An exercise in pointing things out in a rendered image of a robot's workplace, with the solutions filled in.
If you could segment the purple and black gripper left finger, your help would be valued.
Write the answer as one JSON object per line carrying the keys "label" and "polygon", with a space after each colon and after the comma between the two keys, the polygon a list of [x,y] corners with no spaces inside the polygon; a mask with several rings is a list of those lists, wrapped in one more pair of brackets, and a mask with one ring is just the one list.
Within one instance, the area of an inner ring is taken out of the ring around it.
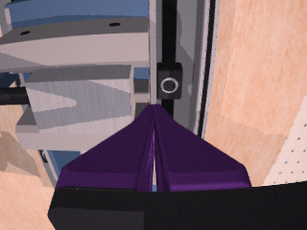
{"label": "purple and black gripper left finger", "polygon": [[62,167],[62,186],[153,190],[154,104],[132,123]]}

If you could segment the grey metal block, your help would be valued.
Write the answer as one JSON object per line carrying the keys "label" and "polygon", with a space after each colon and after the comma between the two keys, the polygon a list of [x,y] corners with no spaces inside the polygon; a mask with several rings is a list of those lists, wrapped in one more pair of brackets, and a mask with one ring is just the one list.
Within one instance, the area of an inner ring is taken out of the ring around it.
{"label": "grey metal block", "polygon": [[114,134],[134,121],[133,65],[35,69],[25,87],[39,133]]}

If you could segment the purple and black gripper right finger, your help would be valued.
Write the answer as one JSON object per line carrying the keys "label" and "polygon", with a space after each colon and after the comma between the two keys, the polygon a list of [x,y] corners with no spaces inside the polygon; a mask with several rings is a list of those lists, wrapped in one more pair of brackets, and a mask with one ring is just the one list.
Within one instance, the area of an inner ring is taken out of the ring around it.
{"label": "purple and black gripper right finger", "polygon": [[154,162],[157,191],[252,187],[243,164],[177,123],[159,103],[154,104]]}

